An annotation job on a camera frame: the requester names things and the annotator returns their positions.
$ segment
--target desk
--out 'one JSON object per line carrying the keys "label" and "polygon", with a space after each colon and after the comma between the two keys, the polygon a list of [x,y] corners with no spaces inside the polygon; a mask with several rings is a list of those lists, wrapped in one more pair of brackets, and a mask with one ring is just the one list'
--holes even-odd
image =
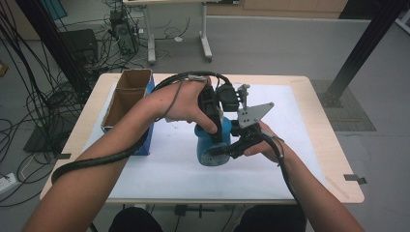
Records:
{"label": "desk", "polygon": [[148,34],[148,63],[154,65],[156,62],[155,56],[155,39],[154,35],[151,33],[150,29],[150,17],[148,13],[148,5],[151,4],[175,4],[175,3],[201,3],[202,4],[202,30],[200,31],[199,38],[202,43],[202,48],[205,53],[205,57],[212,61],[211,47],[208,43],[208,38],[206,36],[206,12],[207,4],[206,0],[123,0],[126,6],[138,6],[144,15],[145,27]]}
{"label": "desk", "polygon": [[[159,82],[170,74],[154,74],[154,79]],[[96,120],[105,105],[107,96],[113,84],[118,81],[119,73],[103,74],[96,87],[93,90],[88,102],[86,103],[73,132],[63,150],[63,153],[71,153],[69,160],[58,160],[55,167],[57,168],[69,161],[75,160],[83,150],[90,137]],[[294,99],[299,107],[300,114],[305,124],[307,135],[311,146],[317,156],[320,169],[324,177],[325,187],[343,203],[360,203],[363,202],[364,196],[357,182],[347,182],[344,180],[343,174],[352,174],[349,163],[340,145],[336,135],[325,115],[325,112],[313,91],[313,88],[306,77],[303,76],[277,76],[277,75],[227,75],[233,83],[248,83],[252,85],[281,85],[291,88]],[[49,190],[51,186],[50,180],[44,186],[41,197]],[[218,197],[213,200],[146,200],[146,199],[113,199],[108,198],[107,202],[117,203],[283,203],[282,200],[265,199],[249,200],[237,199],[226,202],[220,202]]]}

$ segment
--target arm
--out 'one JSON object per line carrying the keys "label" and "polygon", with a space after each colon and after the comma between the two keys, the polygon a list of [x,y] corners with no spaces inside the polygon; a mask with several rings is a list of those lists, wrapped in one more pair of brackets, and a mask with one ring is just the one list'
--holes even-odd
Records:
{"label": "arm", "polygon": [[[262,130],[272,130],[260,123]],[[284,142],[276,141],[283,147],[284,165],[289,175],[289,182],[308,220],[315,231],[363,231],[362,226],[349,211],[310,173],[296,153]],[[271,161],[277,162],[272,148],[262,142],[245,151],[246,156],[262,153]]]}
{"label": "arm", "polygon": [[[109,156],[131,147],[170,106],[178,85],[164,87],[139,101],[77,160]],[[166,117],[196,122],[205,131],[216,132],[215,124],[197,106],[197,97],[204,85],[205,82],[184,81]],[[41,201],[24,231],[85,231],[111,193],[126,162],[124,159],[63,175]]]}

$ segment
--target black pole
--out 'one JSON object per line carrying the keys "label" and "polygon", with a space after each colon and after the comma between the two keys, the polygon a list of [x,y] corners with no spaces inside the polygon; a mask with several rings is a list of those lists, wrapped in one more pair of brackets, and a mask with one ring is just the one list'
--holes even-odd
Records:
{"label": "black pole", "polygon": [[91,87],[85,79],[85,70],[77,65],[64,44],[54,21],[42,4],[42,0],[15,0],[21,8],[48,51],[71,83],[79,100],[86,103]]}
{"label": "black pole", "polygon": [[360,37],[331,86],[326,93],[319,94],[324,107],[340,107],[339,98],[344,90],[395,22],[406,2],[407,0],[383,1],[380,10]]}

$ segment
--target gray floor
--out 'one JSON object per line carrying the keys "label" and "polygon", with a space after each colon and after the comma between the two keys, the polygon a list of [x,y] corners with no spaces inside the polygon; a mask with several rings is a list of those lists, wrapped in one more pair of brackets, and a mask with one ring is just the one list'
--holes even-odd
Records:
{"label": "gray floor", "polygon": [[[152,69],[155,73],[209,70],[333,79],[367,25],[366,21],[210,17],[208,37],[214,54],[212,63],[202,57],[195,29],[198,23],[194,21],[181,43],[157,42],[158,48],[172,59],[165,56]],[[31,44],[40,50],[38,44]],[[1,59],[11,66],[7,76],[0,78],[0,118],[17,122],[26,113],[23,105],[27,92],[4,47],[0,50]],[[405,184],[410,179],[409,57],[410,36],[394,25],[349,86],[377,131],[337,132],[354,172],[368,181],[361,186],[365,202],[347,206],[367,231],[410,228],[410,188]],[[18,130],[7,159],[0,163],[2,173],[14,172],[27,156],[22,146],[33,128],[32,123],[26,123]],[[0,205],[36,193],[43,183],[19,191]],[[35,197],[19,206],[0,208],[0,230],[20,230],[38,202]],[[104,206],[96,218],[97,227],[106,231],[121,207]],[[238,206],[234,217],[242,208]],[[216,213],[205,213],[203,218],[198,218],[197,213],[181,217],[178,231],[221,230],[231,211],[222,206],[216,209]],[[164,231],[174,230],[177,217],[173,215],[173,206],[156,206],[153,215]]]}

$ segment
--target forearm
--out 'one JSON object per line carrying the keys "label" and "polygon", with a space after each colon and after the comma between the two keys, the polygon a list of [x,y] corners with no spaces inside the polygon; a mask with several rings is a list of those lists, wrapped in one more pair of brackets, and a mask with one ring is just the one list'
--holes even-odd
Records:
{"label": "forearm", "polygon": [[310,173],[286,146],[284,163],[289,182],[315,231],[363,231],[347,209]]}
{"label": "forearm", "polygon": [[[149,104],[149,101],[140,101],[78,160],[109,156],[131,147],[156,117],[156,112],[147,110]],[[63,175],[44,197],[25,230],[85,231],[103,206],[126,162],[124,159]]]}

